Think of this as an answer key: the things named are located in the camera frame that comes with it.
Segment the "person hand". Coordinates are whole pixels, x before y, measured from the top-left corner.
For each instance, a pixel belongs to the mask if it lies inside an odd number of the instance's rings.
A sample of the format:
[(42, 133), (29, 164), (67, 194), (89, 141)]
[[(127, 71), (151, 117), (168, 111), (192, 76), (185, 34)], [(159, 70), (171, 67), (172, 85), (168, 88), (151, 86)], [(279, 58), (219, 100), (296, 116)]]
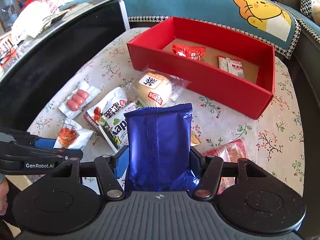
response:
[(8, 207), (7, 194), (9, 192), (9, 186), (6, 178), (3, 178), (0, 184), (0, 215), (5, 215)]

